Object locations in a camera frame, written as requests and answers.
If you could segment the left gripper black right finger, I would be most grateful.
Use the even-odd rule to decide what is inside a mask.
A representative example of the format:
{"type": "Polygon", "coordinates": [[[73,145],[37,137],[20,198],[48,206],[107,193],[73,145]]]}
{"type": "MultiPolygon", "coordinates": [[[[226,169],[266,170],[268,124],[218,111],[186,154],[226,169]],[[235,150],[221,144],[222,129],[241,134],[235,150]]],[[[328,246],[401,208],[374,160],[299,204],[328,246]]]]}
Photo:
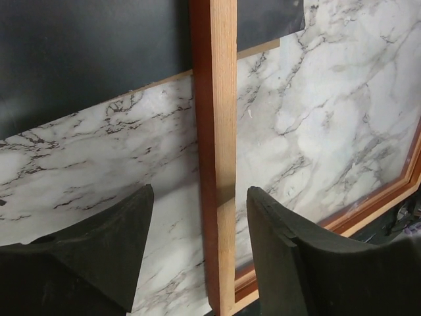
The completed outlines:
{"type": "Polygon", "coordinates": [[[262,188],[247,220],[263,315],[419,315],[420,239],[372,245],[326,230],[262,188]]]}

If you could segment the orange wooden picture frame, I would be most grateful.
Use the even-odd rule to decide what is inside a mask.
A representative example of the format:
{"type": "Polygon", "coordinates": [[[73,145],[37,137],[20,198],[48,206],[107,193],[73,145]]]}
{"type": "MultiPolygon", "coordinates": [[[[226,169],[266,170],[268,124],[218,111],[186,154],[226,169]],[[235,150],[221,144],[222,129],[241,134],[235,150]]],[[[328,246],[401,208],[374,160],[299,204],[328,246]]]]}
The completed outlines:
{"type": "Polygon", "coordinates": [[[418,189],[420,2],[189,10],[207,295],[217,315],[233,315],[259,296],[248,187],[344,236],[418,189]]]}

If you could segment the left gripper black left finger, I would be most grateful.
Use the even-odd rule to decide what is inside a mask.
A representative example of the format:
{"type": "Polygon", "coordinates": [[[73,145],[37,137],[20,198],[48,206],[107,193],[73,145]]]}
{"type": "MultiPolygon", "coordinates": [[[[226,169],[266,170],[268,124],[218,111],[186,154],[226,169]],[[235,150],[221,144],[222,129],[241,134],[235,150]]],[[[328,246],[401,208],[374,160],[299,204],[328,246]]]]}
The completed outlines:
{"type": "Polygon", "coordinates": [[[72,226],[2,246],[1,314],[131,312],[153,204],[153,188],[145,185],[72,226]]]}

